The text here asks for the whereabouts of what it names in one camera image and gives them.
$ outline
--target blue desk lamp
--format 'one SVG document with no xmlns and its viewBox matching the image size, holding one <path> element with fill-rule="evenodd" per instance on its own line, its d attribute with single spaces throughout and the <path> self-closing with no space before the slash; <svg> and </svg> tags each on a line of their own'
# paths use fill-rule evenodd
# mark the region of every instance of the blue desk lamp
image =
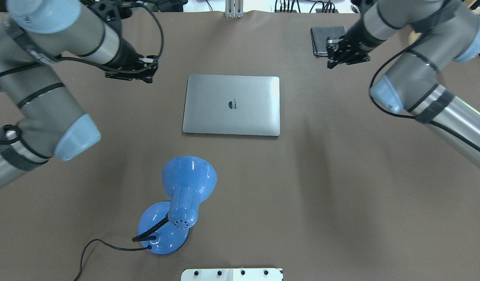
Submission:
<svg viewBox="0 0 480 281">
<path fill-rule="evenodd" d="M 170 254 L 179 249 L 198 219 L 200 203 L 212 194 L 217 174 L 207 161 L 181 156 L 167 162 L 162 170 L 163 188 L 171 201 L 150 206 L 141 216 L 138 236 L 154 254 Z"/>
</svg>

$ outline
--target silver laptop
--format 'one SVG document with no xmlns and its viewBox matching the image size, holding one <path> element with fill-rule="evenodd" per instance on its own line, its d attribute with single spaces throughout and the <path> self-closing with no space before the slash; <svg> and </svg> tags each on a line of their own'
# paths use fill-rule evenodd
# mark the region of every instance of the silver laptop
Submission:
<svg viewBox="0 0 480 281">
<path fill-rule="evenodd" d="M 280 135 L 280 79 L 190 75 L 182 131 Z"/>
</svg>

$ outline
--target black cable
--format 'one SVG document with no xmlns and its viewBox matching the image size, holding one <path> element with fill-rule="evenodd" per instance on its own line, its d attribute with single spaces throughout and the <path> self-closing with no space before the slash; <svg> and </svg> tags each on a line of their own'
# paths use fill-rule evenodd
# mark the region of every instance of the black cable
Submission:
<svg viewBox="0 0 480 281">
<path fill-rule="evenodd" d="M 157 222 L 154 226 L 152 226 L 150 229 L 148 229 L 147 231 L 141 233 L 140 235 L 136 236 L 136 237 L 133 237 L 133 242 L 141 242 L 143 241 L 145 238 L 147 238 L 150 234 L 154 233 L 155 231 L 157 231 L 159 228 L 161 228 L 162 226 L 164 226 L 166 223 L 169 222 L 169 218 L 167 217 L 168 214 L 165 214 L 165 217 L 160 221 L 160 222 Z"/>
<path fill-rule="evenodd" d="M 15 142 L 21 140 L 22 131 L 20 128 L 18 128 L 18 126 L 4 125 L 3 128 L 4 128 L 4 135 L 6 135 L 8 131 L 13 130 L 16 133 L 16 137 L 14 139 L 0 139 L 0 144 L 9 145 L 9 144 L 14 144 Z"/>
<path fill-rule="evenodd" d="M 327 5 L 325 5 L 324 9 L 321 12 L 328 12 L 328 8 L 332 2 L 328 0 Z"/>
<path fill-rule="evenodd" d="M 322 9 L 325 8 L 325 2 L 323 2 L 323 1 L 310 1 L 310 2 L 314 2 L 314 4 L 313 4 L 313 7 L 311 7 L 311 9 L 309 10 L 309 14 L 311 14 L 311 12 L 313 11 L 314 6 L 316 6 L 316 4 L 318 4 L 318 3 L 321 3 L 321 4 L 322 4 L 322 7 L 321 7 Z"/>
<path fill-rule="evenodd" d="M 33 64 L 29 64 L 28 66 L 21 66 L 19 68 L 15 68 L 15 69 L 9 69 L 9 70 L 0 72 L 0 78 L 5 76 L 5 75 L 16 73 L 16 72 L 19 72 L 19 71 L 25 71 L 25 70 L 28 70 L 28 69 L 33 69 L 33 68 L 36 68 L 37 66 L 41 66 L 41 65 L 42 64 L 33 63 Z"/>
<path fill-rule="evenodd" d="M 209 1 L 208 0 L 205 0 L 207 2 L 207 5 L 209 5 L 209 9 L 210 11 L 213 11 L 214 9 L 212 9 L 212 6 L 210 5 Z"/>
<path fill-rule="evenodd" d="M 96 66 L 97 68 L 102 69 L 104 71 L 113 71 L 113 72 L 116 72 L 116 73 L 126 73 L 126 74 L 141 73 L 143 71 L 146 71 L 146 70 L 151 69 L 152 67 L 156 66 L 158 64 L 158 59 L 160 59 L 160 57 L 162 55 L 162 52 L 163 52 L 164 37 L 163 37 L 162 25 L 160 24 L 160 21 L 158 21 L 158 18 L 156 18 L 153 11 L 151 11 L 148 7 L 146 7 L 145 5 L 143 5 L 141 3 L 135 3 L 135 6 L 144 8 L 151 15 L 151 17 L 154 19 L 154 21 L 156 22 L 156 25 L 158 26 L 158 29 L 160 30 L 161 43 L 160 43 L 160 50 L 158 52 L 158 55 L 156 56 L 157 62 L 152 62 L 151 64 L 148 64 L 146 67 L 144 67 L 142 69 L 125 71 L 125 70 L 122 70 L 122 69 L 114 69 L 114 68 L 110 68 L 108 66 L 102 66 L 101 64 L 96 64 L 95 62 L 89 62 L 88 60 L 85 60 L 85 59 L 78 59 L 76 57 L 60 57 L 60 58 L 58 58 L 58 60 L 59 61 L 71 60 L 71 61 L 74 61 L 74 62 L 81 62 L 83 64 L 89 64 L 90 66 Z M 9 74 L 12 74 L 12 73 L 16 73 L 16 72 L 19 72 L 19 71 L 25 71 L 25 70 L 28 70 L 28 69 L 33 69 L 33 68 L 36 68 L 37 66 L 41 66 L 41 64 L 34 63 L 34 64 L 30 64 L 28 66 L 21 66 L 19 68 L 3 71 L 3 72 L 0 73 L 0 77 L 5 76 L 5 75 L 9 75 Z"/>
<path fill-rule="evenodd" d="M 77 277 L 75 277 L 74 281 L 77 281 L 79 279 L 79 277 L 81 276 L 82 274 L 82 260 L 83 260 L 83 255 L 85 254 L 85 250 L 87 249 L 87 247 L 89 247 L 89 245 L 92 243 L 92 242 L 95 242 L 95 241 L 99 241 L 105 245 L 107 245 L 108 247 L 112 248 L 112 249 L 116 249 L 116 250 L 119 250 L 119 251 L 142 251 L 142 250 L 146 250 L 146 249 L 151 249 L 151 245 L 148 245 L 144 248 L 121 248 L 121 247 L 116 247 L 116 246 L 113 246 L 111 244 L 108 244 L 106 243 L 105 241 L 101 240 L 101 239 L 93 239 L 91 241 L 89 241 L 89 243 L 87 243 L 87 245 L 85 245 L 84 247 L 84 250 L 82 251 L 82 255 L 81 255 L 81 267 L 79 269 L 79 274 L 77 274 Z"/>
<path fill-rule="evenodd" d="M 328 0 L 328 9 L 327 9 L 327 12 L 335 12 L 335 4 L 331 1 L 331 0 Z"/>
<path fill-rule="evenodd" d="M 389 112 L 388 110 L 385 110 L 384 108 L 382 108 L 376 101 L 375 99 L 372 97 L 371 95 L 371 88 L 373 87 L 373 84 L 375 82 L 375 79 L 377 78 L 377 75 L 379 74 L 379 72 L 384 69 L 384 67 L 386 67 L 390 62 L 392 62 L 394 59 L 396 59 L 397 57 L 399 57 L 400 55 L 406 53 L 408 50 L 414 48 L 415 46 L 417 46 L 418 44 L 420 44 L 422 42 L 422 40 L 425 38 L 425 34 L 423 34 L 415 43 L 411 44 L 410 46 L 404 48 L 403 50 L 401 50 L 399 53 L 395 54 L 393 57 L 391 57 L 390 59 L 388 59 L 384 64 L 382 64 L 382 66 L 380 66 L 380 68 L 375 72 L 375 74 L 373 75 L 373 78 L 372 78 L 372 81 L 370 82 L 370 87 L 368 88 L 368 92 L 370 94 L 370 99 L 372 100 L 373 104 L 379 109 L 381 110 L 382 112 L 390 115 L 390 116 L 394 116 L 394 117 L 399 117 L 399 118 L 404 118 L 404 119 L 415 119 L 416 117 L 415 116 L 411 116 L 411 115 L 403 115 L 403 114 L 395 114 L 395 113 L 392 113 L 392 112 Z M 441 124 L 441 123 L 438 123 L 436 121 L 431 121 L 429 123 L 430 125 L 433 125 L 433 126 L 436 126 L 438 128 L 440 128 L 441 130 L 444 130 L 445 132 L 447 133 L 450 133 L 451 135 L 453 135 L 454 137 L 456 137 L 457 139 L 461 140 L 462 142 L 464 142 L 465 144 L 467 144 L 468 146 L 470 146 L 471 148 L 475 149 L 476 151 L 478 151 L 480 153 L 480 147 L 477 145 L 477 144 L 474 144 L 473 142 L 471 142 L 470 140 L 466 139 L 466 137 L 464 137 L 463 135 L 459 134 L 458 132 L 454 131 L 453 129 Z"/>
</svg>

